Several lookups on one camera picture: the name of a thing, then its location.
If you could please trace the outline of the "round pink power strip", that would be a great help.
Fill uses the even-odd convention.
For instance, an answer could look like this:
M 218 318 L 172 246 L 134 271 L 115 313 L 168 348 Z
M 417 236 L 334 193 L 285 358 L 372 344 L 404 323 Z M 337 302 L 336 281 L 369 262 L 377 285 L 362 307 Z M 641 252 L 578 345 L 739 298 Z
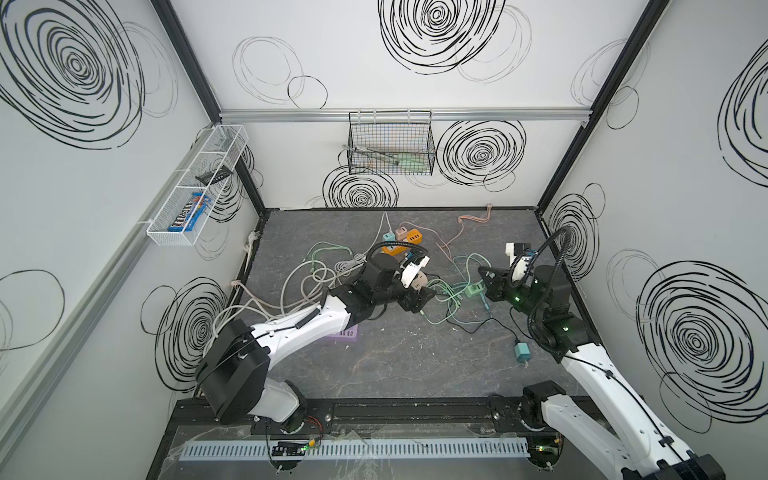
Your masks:
M 424 288 L 428 283 L 428 277 L 422 271 L 419 271 L 411 283 L 411 287 L 415 291 L 419 291 Z

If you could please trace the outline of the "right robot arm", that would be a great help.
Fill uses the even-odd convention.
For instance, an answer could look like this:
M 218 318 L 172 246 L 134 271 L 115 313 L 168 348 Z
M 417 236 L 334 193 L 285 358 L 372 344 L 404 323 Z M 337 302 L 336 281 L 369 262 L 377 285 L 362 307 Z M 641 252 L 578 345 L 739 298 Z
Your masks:
M 522 421 L 550 427 L 569 440 L 608 479 L 723 479 L 709 454 L 699 455 L 667 427 L 629 385 L 590 326 L 570 305 L 567 275 L 549 265 L 530 281 L 513 269 L 478 269 L 486 297 L 525 314 L 529 334 L 585 389 L 604 417 L 598 422 L 554 381 L 525 388 Z

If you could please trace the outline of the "purple power strip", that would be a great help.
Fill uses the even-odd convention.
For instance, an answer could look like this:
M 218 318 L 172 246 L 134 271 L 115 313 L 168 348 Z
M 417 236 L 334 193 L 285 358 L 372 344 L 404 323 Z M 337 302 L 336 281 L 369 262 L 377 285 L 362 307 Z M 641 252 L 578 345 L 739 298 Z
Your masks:
M 341 332 L 326 335 L 325 340 L 355 342 L 358 338 L 358 326 L 352 326 Z

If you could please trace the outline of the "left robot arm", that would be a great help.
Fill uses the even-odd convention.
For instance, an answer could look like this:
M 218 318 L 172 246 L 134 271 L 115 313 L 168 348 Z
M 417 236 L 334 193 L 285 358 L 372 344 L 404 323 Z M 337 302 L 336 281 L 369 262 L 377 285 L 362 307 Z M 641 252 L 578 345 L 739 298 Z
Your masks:
M 216 420 L 229 425 L 252 416 L 287 433 L 300 430 L 308 418 L 307 401 L 292 382 L 271 379 L 270 370 L 326 336 L 378 318 L 391 304 L 420 312 L 436 294 L 422 273 L 430 258 L 418 245 L 406 248 L 401 259 L 381 249 L 367 253 L 353 278 L 299 311 L 254 325 L 240 319 L 226 323 L 195 377 Z

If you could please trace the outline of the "orange power strip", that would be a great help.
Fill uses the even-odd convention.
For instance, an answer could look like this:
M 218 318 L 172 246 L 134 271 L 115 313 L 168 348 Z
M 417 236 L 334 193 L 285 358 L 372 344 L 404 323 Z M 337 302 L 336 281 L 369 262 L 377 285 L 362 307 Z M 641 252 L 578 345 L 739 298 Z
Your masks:
M 383 235 L 384 241 L 399 241 L 412 244 L 420 244 L 422 242 L 422 234 L 418 229 L 407 230 L 405 227 L 397 229 L 394 233 L 386 233 Z M 381 248 L 381 252 L 390 256 L 397 256 L 403 254 L 407 250 L 406 247 L 389 245 Z

